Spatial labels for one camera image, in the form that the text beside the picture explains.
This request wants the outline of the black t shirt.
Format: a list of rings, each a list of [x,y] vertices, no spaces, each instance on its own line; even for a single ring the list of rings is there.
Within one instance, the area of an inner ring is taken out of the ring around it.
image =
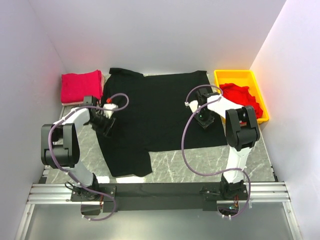
[[[101,100],[121,108],[109,137],[97,134],[104,160],[113,177],[152,172],[151,152],[225,146],[221,118],[203,129],[185,100],[196,99],[193,88],[207,85],[206,71],[145,76],[132,70],[109,70]]]

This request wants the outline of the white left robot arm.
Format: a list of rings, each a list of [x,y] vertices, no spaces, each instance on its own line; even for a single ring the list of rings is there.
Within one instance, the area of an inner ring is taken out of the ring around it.
[[[108,136],[116,121],[113,113],[119,109],[111,98],[99,104],[94,96],[86,96],[82,105],[72,108],[60,120],[41,127],[42,163],[70,177],[73,181],[71,190],[88,201],[106,194],[100,191],[96,175],[81,161],[78,131],[90,125],[95,132]]]

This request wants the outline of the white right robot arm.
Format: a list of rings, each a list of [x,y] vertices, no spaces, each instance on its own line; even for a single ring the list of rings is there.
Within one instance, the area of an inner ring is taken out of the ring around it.
[[[190,109],[196,113],[194,118],[203,129],[214,123],[216,114],[225,120],[225,137],[229,145],[228,171],[221,175],[219,193],[222,198],[230,200],[247,191],[244,174],[235,169],[245,169],[249,153],[260,138],[255,109],[234,103],[206,88],[200,88],[195,95],[196,100],[190,103]]]

